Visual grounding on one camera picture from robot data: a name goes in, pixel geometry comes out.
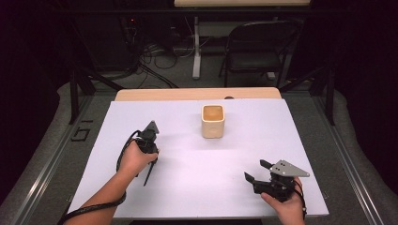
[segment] table surface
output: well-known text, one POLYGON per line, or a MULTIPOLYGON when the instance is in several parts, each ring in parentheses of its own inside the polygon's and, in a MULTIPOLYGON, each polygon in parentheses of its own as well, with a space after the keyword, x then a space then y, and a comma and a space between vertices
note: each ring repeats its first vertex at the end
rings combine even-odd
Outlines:
POLYGON ((155 120, 160 130, 156 140, 161 149, 158 163, 145 187, 149 166, 130 184, 127 200, 117 208, 115 218, 275 216, 244 179, 243 172, 258 180, 270 178, 269 171, 259 165, 260 159, 271 163, 285 159, 310 173, 310 177, 301 179, 308 190, 308 215, 329 213, 290 111, 276 88, 123 90, 115 100, 70 211, 115 173, 115 162, 125 139, 135 129, 142 130, 150 120, 155 120), (227 96, 235 99, 224 99, 227 96), (201 136, 204 104, 221 104, 225 109, 225 132, 221 139, 201 136))
POLYGON ((189 7, 305 7, 311 0, 175 0, 175 6, 189 7))

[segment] chair back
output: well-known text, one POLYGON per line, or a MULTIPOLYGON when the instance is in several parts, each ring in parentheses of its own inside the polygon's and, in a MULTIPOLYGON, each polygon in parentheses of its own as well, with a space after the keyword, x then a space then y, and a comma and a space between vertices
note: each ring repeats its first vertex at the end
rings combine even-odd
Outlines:
POLYGON ((299 33, 300 26, 291 21, 247 22, 236 27, 229 35, 227 51, 264 50, 276 46, 286 48, 299 33))

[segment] white table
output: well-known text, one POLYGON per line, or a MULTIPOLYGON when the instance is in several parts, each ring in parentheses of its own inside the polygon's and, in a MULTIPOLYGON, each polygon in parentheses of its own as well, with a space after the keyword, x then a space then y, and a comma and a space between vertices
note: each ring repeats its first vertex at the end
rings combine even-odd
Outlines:
POLYGON ((269 171, 260 166, 260 159, 271 163, 285 159, 310 173, 310 177, 301 179, 308 215, 329 213, 290 111, 280 98, 112 102, 70 211, 79 208, 115 173, 126 139, 151 120, 160 130, 156 140, 161 150, 158 163, 145 187, 149 167, 132 181, 115 218, 275 216, 244 178, 244 172, 258 180, 270 178, 269 171), (201 136, 200 113, 204 104, 221 104, 225 108, 221 139, 201 136))

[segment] hand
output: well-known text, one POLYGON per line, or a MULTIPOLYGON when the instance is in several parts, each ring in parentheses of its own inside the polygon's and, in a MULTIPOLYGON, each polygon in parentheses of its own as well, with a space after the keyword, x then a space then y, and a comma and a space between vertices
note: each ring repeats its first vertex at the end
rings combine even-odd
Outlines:
MULTIPOLYGON (((297 177, 295 177, 294 179, 302 187, 300 180, 297 177)), ((301 189, 298 185, 295 186, 295 189, 299 193, 301 193, 301 189)), ((276 213, 278 214, 278 218, 283 225, 305 224, 304 218, 302 216, 303 206, 301 198, 296 192, 294 192, 292 194, 292 197, 285 202, 279 202, 267 193, 261 193, 261 198, 275 209, 276 213)))
POLYGON ((140 150, 138 144, 132 141, 126 148, 120 162, 119 172, 130 175, 137 175, 145 166, 155 160, 158 153, 145 154, 140 150))

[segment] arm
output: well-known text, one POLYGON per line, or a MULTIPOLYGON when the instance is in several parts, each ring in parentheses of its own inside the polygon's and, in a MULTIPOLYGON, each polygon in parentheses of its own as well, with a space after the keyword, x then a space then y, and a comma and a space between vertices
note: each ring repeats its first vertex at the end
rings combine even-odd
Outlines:
MULTIPOLYGON (((295 177, 296 182, 302 187, 300 180, 295 177)), ((295 189, 301 192, 298 185, 295 189)), ((283 225, 303 225, 305 224, 302 216, 302 202, 297 193, 293 193, 292 198, 286 202, 279 202, 278 200, 267 195, 267 193, 261 193, 261 198, 266 201, 272 208, 275 209, 278 214, 278 218, 283 225)))
MULTIPOLYGON (((134 177, 144 169, 144 167, 151 161, 155 160, 158 154, 145 154, 138 147, 136 142, 131 142, 127 147, 121 163, 120 168, 116 174, 81 208, 101 204, 110 203, 119 200, 130 182, 134 177)), ((65 224, 111 224, 112 218, 116 211, 116 207, 101 209, 98 211, 79 215, 68 220, 65 224)))

